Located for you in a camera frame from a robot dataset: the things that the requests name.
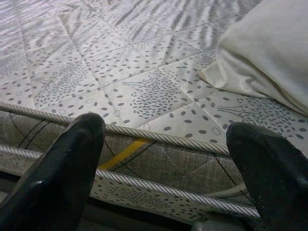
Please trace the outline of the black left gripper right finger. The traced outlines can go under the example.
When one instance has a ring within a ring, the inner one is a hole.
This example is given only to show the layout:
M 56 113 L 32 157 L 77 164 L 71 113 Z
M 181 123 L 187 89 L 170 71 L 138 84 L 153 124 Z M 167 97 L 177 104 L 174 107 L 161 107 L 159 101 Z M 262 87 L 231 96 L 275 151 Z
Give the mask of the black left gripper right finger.
M 283 136 L 236 122 L 227 147 L 263 222 L 271 231 L 308 229 L 308 159 Z

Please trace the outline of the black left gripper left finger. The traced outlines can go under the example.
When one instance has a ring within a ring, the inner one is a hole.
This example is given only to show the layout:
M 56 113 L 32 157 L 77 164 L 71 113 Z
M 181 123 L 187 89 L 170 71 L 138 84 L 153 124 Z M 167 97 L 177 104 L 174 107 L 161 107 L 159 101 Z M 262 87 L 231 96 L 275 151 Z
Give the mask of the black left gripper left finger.
M 93 186 L 104 136 L 100 115 L 75 118 L 2 202 L 1 230 L 76 230 Z

